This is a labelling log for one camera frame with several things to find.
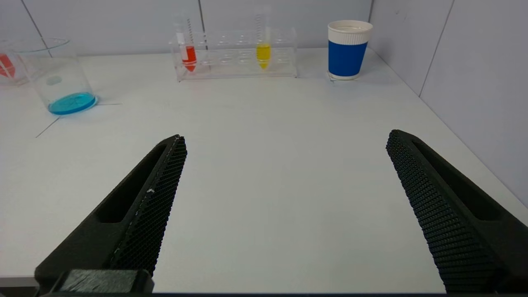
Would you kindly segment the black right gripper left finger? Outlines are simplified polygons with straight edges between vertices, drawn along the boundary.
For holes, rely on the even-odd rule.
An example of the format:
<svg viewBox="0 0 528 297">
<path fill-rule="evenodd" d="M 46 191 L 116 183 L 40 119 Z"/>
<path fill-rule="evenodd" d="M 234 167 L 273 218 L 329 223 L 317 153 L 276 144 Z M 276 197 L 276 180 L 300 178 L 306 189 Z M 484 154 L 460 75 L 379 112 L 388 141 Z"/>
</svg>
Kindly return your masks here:
<svg viewBox="0 0 528 297">
<path fill-rule="evenodd" d="M 186 158 L 183 136 L 158 143 L 36 267 L 40 292 L 72 269 L 153 276 Z"/>
</svg>

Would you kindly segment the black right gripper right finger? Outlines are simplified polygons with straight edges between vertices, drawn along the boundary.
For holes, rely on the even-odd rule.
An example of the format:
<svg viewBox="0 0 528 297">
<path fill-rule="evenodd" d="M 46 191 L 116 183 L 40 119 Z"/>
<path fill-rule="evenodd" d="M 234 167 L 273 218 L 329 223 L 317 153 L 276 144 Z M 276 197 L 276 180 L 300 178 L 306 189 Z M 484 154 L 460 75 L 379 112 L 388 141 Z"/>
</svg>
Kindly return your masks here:
<svg viewBox="0 0 528 297">
<path fill-rule="evenodd" d="M 528 228 L 424 141 L 392 130 L 386 151 L 447 293 L 527 293 Z"/>
</svg>

